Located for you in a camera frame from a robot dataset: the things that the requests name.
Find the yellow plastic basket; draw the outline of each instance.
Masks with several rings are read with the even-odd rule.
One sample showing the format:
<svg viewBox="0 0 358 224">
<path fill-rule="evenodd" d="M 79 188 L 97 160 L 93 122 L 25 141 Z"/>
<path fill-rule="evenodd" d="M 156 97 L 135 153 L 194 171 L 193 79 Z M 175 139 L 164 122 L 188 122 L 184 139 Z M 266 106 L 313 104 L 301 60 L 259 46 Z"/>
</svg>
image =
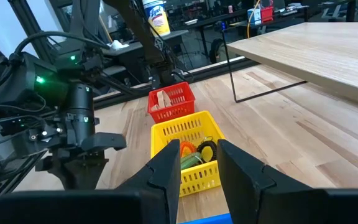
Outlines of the yellow plastic basket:
<svg viewBox="0 0 358 224">
<path fill-rule="evenodd" d="M 161 151 L 172 139 L 190 141 L 199 146 L 205 138 L 225 139 L 208 111 L 176 118 L 152 126 L 151 157 Z M 180 197 L 221 185 L 218 162 L 211 161 L 181 171 Z"/>
</svg>

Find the red plastic basket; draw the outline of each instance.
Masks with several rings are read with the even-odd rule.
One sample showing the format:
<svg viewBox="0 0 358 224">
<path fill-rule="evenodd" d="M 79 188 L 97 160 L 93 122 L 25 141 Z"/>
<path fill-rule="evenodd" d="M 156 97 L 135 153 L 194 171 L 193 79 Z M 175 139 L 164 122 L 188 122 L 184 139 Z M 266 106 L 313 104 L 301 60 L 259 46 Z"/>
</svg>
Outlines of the red plastic basket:
<svg viewBox="0 0 358 224">
<path fill-rule="evenodd" d="M 266 7 L 261 10 L 262 14 L 262 23 L 273 21 L 273 7 Z"/>
<path fill-rule="evenodd" d="M 157 93 L 162 90 L 165 91 L 171 99 L 172 106 L 151 111 L 151 108 L 158 104 Z M 182 82 L 151 91 L 149 93 L 149 105 L 147 107 L 147 112 L 153 117 L 156 123 L 161 123 L 194 113 L 195 100 L 196 98 L 194 97 L 189 84 L 187 82 Z"/>
</svg>

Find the blue tray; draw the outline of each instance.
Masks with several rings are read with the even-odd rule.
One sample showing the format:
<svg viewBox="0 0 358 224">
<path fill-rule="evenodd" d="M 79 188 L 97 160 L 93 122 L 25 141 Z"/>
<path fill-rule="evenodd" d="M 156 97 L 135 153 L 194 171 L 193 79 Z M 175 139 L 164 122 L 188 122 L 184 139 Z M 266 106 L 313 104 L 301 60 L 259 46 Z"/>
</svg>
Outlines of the blue tray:
<svg viewBox="0 0 358 224">
<path fill-rule="evenodd" d="M 230 213 L 224 215 L 217 215 L 215 217 L 202 218 L 199 220 L 194 220 L 191 222 L 186 222 L 182 224 L 233 224 L 231 221 Z"/>
</svg>

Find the wooden tabletop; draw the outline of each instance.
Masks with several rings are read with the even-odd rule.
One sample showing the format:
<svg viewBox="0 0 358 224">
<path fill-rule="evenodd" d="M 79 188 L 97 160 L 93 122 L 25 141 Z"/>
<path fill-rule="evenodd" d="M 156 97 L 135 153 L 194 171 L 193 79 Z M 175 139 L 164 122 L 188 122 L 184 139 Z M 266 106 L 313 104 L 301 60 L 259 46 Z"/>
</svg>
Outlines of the wooden tabletop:
<svg viewBox="0 0 358 224">
<path fill-rule="evenodd" d="M 265 65 L 234 73 L 239 97 L 298 81 Z M 196 111 L 208 110 L 228 141 L 279 171 L 312 187 L 358 188 L 358 103 L 316 85 L 296 86 L 242 103 L 233 100 L 229 75 L 191 84 Z M 98 189 L 114 189 L 150 158 L 147 97 L 96 111 L 97 131 L 122 133 L 127 148 L 106 150 L 110 161 Z M 61 190 L 47 172 L 34 172 L 16 190 Z M 178 222 L 229 210 L 221 187 L 182 197 Z"/>
<path fill-rule="evenodd" d="M 303 23 L 228 49 L 358 100 L 358 23 Z"/>
</svg>

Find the blue object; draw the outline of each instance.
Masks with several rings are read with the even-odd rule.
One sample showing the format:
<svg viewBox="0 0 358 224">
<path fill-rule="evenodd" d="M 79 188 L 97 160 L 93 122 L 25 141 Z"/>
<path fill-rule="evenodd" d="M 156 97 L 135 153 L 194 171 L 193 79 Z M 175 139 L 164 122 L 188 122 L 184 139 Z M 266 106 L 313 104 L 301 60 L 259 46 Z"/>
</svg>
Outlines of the blue object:
<svg viewBox="0 0 358 224">
<path fill-rule="evenodd" d="M 252 11 L 254 10 L 255 10 L 254 15 L 252 16 L 252 18 L 250 18 Z M 260 9 L 248 9 L 248 20 L 250 20 L 249 23 L 252 26 L 261 24 L 262 21 L 261 21 Z"/>
<path fill-rule="evenodd" d="M 230 213 L 224 215 L 217 215 L 209 218 L 202 218 L 199 220 L 194 220 L 191 222 L 186 222 L 182 224 L 233 224 Z"/>
</svg>

